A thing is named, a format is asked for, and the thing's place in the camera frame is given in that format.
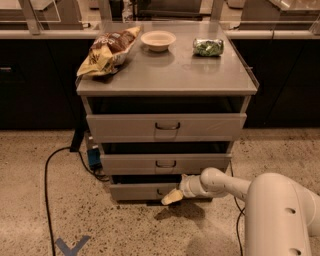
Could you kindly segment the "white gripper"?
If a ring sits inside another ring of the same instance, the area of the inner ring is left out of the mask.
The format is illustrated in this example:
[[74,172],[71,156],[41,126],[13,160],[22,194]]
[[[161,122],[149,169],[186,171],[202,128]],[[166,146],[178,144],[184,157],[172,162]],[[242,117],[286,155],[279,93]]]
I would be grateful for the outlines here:
[[170,205],[186,198],[194,198],[202,193],[202,185],[199,175],[181,174],[179,189],[173,189],[161,200],[163,205]]

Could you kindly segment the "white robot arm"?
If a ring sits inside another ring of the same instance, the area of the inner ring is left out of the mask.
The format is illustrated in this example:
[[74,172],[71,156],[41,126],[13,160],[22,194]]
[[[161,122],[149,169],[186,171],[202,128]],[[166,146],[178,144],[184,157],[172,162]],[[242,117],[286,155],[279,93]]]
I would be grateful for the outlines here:
[[161,203],[226,194],[245,202],[245,256],[312,256],[310,238],[320,236],[320,196],[284,175],[264,173],[248,181],[209,167],[183,175]]

